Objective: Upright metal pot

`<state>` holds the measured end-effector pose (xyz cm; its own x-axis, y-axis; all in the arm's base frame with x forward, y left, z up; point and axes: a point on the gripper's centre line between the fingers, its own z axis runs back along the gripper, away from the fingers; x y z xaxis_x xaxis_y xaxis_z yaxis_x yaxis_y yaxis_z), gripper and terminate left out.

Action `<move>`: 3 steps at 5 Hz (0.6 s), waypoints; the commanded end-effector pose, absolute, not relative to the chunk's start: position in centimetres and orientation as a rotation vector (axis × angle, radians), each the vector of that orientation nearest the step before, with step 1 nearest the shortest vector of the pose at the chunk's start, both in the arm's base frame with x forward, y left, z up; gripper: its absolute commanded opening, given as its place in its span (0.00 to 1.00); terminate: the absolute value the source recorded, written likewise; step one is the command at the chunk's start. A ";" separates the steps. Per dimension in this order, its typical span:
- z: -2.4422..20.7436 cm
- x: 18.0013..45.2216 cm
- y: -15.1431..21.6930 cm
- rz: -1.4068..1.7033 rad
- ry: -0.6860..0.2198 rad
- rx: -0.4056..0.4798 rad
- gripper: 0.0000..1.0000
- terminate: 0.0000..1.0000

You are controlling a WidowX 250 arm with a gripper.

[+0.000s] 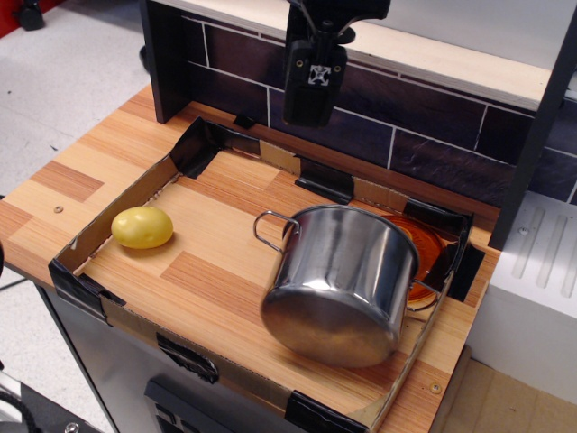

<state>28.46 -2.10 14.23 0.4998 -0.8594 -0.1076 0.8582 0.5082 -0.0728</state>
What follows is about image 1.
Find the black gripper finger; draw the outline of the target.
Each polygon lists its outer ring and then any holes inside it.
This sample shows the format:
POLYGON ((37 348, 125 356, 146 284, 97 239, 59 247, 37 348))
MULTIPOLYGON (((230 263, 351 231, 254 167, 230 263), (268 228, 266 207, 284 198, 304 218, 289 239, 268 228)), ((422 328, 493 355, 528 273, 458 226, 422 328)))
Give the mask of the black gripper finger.
POLYGON ((335 45, 328 57, 316 59, 309 41, 294 41, 285 63, 283 121, 303 127, 325 127, 343 84, 346 49, 335 45))

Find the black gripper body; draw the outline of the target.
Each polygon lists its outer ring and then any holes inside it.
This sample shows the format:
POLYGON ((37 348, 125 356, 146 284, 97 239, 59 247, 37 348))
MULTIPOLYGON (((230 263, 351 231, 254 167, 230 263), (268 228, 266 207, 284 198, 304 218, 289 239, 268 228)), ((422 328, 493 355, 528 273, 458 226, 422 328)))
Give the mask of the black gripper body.
POLYGON ((387 17, 390 0, 289 1, 286 44, 338 39, 353 23, 387 17))

